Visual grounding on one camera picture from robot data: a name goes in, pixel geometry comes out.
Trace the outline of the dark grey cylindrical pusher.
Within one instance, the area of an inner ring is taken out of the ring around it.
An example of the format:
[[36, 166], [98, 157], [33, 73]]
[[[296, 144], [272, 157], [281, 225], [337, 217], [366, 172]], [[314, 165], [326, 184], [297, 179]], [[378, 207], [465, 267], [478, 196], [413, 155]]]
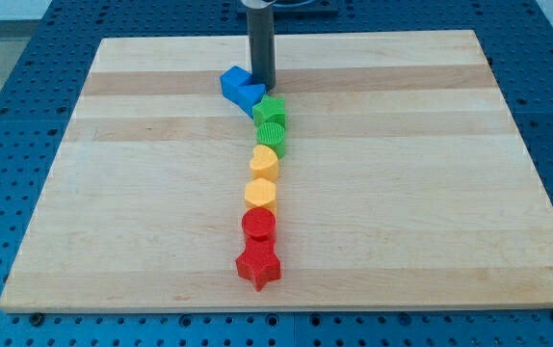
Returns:
[[276, 85], [274, 1], [246, 0], [251, 74], [267, 91]]

